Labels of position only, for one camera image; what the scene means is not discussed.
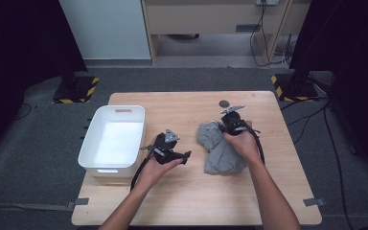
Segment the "black stand base striped edge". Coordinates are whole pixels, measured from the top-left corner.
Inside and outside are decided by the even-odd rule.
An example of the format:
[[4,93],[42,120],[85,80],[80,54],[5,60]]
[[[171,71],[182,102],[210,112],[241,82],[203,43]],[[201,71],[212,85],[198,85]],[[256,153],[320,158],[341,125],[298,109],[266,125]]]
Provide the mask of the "black stand base striped edge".
[[275,74],[271,81],[281,102],[316,101],[318,93],[313,83],[306,78],[298,78],[293,74]]
[[87,103],[90,101],[99,79],[75,77],[70,83],[62,80],[53,96],[54,104]]

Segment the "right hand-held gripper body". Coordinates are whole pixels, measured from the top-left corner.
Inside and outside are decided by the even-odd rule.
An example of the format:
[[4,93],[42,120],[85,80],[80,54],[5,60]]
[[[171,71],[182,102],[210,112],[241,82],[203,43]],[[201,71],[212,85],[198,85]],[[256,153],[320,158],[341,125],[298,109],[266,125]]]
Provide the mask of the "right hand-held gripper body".
[[237,136],[245,130],[249,132],[252,131],[251,126],[248,125],[238,113],[238,110],[242,108],[244,108],[243,104],[232,106],[221,111],[222,117],[221,122],[219,123],[219,130],[221,132],[226,132],[229,135]]

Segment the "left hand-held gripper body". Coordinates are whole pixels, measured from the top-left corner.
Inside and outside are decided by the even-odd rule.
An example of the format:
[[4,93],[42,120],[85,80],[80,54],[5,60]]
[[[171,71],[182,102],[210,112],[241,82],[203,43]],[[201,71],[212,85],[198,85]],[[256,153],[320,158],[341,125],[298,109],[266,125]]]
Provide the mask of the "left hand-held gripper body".
[[159,133],[153,143],[147,149],[159,164],[166,164],[175,159],[182,159],[183,154],[175,152],[173,148],[180,137],[169,128]]

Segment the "white power strip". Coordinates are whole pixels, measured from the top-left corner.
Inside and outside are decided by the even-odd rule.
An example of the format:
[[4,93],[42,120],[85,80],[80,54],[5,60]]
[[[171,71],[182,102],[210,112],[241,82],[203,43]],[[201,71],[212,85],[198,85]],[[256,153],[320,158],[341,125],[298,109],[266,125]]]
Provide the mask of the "white power strip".
[[279,5],[280,0],[256,0],[256,6],[277,6]]

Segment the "grey tape strip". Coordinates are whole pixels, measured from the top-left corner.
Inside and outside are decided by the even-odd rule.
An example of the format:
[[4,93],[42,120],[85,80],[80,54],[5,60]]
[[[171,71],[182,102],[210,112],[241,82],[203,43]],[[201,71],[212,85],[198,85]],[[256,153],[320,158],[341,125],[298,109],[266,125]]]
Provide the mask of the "grey tape strip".
[[89,202],[89,198],[88,197],[76,198],[74,201],[69,201],[66,204],[66,208],[68,210],[74,210],[76,206],[87,205],[88,202]]
[[303,200],[303,202],[304,202],[306,207],[309,207],[309,206],[323,206],[323,205],[326,204],[326,201],[323,198],[315,198],[315,197],[305,198]]

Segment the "person's left hand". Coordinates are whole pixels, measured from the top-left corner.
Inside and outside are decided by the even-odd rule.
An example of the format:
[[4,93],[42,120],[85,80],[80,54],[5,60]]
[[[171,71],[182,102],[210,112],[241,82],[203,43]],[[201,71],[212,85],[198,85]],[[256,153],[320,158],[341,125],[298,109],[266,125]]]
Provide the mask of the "person's left hand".
[[177,166],[173,161],[166,164],[159,164],[155,159],[151,158],[142,169],[133,191],[146,194],[157,184],[164,174]]

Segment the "white cabinet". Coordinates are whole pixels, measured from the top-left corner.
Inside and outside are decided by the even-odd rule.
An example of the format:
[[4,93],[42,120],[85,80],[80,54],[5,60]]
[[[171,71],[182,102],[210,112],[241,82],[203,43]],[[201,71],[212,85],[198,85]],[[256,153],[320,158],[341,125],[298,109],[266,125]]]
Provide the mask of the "white cabinet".
[[141,0],[59,0],[85,60],[150,60]]

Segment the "person's right hand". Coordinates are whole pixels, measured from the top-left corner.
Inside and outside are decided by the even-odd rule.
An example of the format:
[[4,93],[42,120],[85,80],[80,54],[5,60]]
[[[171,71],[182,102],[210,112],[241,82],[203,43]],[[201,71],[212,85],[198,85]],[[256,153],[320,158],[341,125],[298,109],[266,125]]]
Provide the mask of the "person's right hand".
[[224,133],[223,137],[247,164],[262,162],[256,140],[248,130],[245,130],[236,136]]

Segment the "white plastic basket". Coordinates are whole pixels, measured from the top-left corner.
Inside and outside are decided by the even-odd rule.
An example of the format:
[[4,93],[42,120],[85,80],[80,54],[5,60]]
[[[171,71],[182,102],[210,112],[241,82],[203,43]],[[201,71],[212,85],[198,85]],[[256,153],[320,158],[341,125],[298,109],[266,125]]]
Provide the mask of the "white plastic basket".
[[79,164],[97,177],[133,177],[140,165],[145,121],[140,105],[101,106],[83,139]]

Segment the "grey pants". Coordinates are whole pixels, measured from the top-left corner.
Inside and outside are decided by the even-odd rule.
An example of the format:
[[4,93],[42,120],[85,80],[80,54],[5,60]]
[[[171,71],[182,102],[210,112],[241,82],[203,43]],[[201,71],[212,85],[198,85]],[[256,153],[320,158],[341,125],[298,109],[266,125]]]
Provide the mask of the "grey pants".
[[196,139],[207,150],[205,173],[239,173],[246,167],[243,158],[224,139],[217,122],[200,124]]

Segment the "black curtain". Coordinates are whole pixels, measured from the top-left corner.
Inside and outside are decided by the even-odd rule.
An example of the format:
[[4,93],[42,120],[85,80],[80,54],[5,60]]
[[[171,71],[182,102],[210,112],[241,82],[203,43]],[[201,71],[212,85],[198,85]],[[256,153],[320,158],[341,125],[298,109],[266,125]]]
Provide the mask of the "black curtain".
[[355,152],[368,157],[368,0],[311,0],[290,68],[334,74],[333,107]]
[[28,87],[61,76],[75,91],[85,69],[59,0],[0,0],[0,138]]

